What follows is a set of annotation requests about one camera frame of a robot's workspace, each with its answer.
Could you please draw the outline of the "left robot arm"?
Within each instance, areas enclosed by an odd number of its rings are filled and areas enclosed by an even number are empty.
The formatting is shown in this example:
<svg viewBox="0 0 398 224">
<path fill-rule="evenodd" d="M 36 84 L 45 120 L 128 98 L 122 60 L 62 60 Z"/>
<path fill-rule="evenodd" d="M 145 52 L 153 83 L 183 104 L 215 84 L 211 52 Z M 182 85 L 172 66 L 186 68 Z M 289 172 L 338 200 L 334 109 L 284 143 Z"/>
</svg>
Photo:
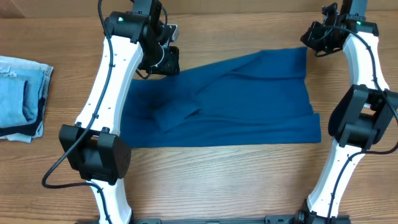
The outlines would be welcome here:
<svg viewBox="0 0 398 224">
<path fill-rule="evenodd" d="M 120 138 L 121 117 L 132 78 L 177 75 L 178 27 L 160 20 L 160 1 L 133 2 L 127 12 L 101 17 L 103 54 L 88 100 L 74 125 L 64 124 L 59 140 L 71 168 L 91 187 L 99 208 L 98 223 L 134 223 L 124 188 L 131 148 Z"/>
</svg>

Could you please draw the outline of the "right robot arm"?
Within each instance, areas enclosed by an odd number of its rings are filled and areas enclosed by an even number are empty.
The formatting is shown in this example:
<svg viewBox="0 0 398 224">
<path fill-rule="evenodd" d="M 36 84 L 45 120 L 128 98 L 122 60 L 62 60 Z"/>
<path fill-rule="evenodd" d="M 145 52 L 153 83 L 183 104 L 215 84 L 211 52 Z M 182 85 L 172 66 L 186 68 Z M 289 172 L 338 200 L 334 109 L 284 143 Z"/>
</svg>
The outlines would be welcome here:
<svg viewBox="0 0 398 224">
<path fill-rule="evenodd" d="M 379 30 L 365 13 L 367 1 L 344 0 L 322 8 L 323 22 L 313 22 L 301 41 L 325 57 L 343 51 L 351 86 L 328 122 L 331 148 L 320 178 L 302 208 L 287 223 L 350 223 L 338 214 L 340 201 L 359 161 L 374 154 L 392 119 L 397 93 L 389 89 L 379 62 Z"/>
</svg>

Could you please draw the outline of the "dark blue t-shirt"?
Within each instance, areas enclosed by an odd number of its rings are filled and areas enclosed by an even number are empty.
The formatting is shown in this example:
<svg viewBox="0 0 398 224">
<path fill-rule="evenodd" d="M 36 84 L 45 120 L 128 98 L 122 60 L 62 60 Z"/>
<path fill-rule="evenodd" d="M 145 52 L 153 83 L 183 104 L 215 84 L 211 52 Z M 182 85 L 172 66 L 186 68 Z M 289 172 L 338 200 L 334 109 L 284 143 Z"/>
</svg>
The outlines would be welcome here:
<svg viewBox="0 0 398 224">
<path fill-rule="evenodd" d="M 131 147 L 318 143 L 307 49 L 262 50 L 159 80 L 133 80 L 121 119 Z"/>
</svg>

